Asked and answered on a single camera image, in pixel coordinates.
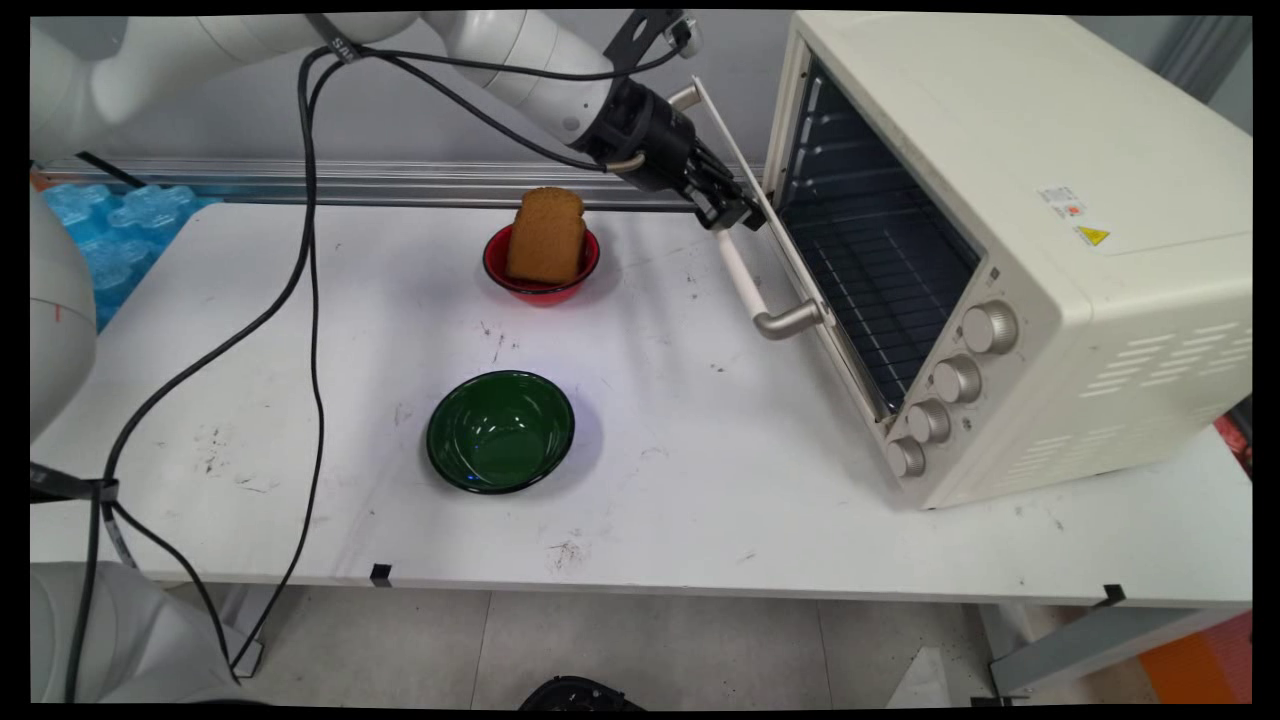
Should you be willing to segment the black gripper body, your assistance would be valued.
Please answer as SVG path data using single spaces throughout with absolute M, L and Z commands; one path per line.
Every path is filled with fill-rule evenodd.
M 620 176 L 645 192 L 709 193 L 712 177 L 695 160 L 694 124 L 631 78 L 614 78 L 596 115 L 596 160 L 622 165 Z

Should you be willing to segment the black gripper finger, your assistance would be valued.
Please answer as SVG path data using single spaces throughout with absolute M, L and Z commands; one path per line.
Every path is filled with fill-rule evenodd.
M 691 178 L 687 199 L 695 206 L 699 223 L 708 231 L 728 231 L 749 218 L 749 196 L 731 179 Z
M 735 179 L 733 173 L 727 168 L 726 164 L 718 159 L 712 151 L 708 151 L 708 178 L 721 178 L 723 181 L 732 181 L 737 183 L 742 192 L 749 196 L 749 218 L 739 224 L 745 225 L 750 231 L 759 231 L 765 223 L 767 217 L 760 204 L 755 200 L 755 196 L 749 187 L 744 187 L 737 179 Z

